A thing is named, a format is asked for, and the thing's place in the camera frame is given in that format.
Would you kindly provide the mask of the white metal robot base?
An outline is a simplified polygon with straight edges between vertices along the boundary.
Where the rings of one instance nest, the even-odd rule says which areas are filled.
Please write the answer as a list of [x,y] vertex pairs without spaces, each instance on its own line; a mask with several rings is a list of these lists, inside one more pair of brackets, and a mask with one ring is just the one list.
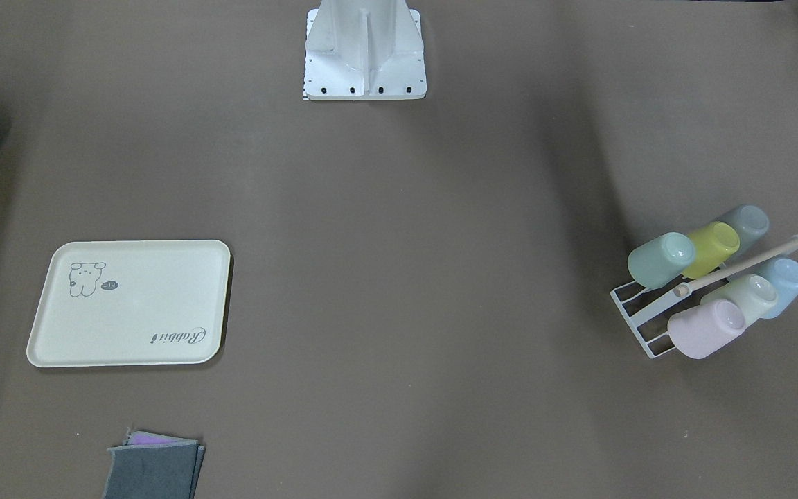
[[422,99],[421,15],[405,1],[323,1],[306,15],[309,101]]

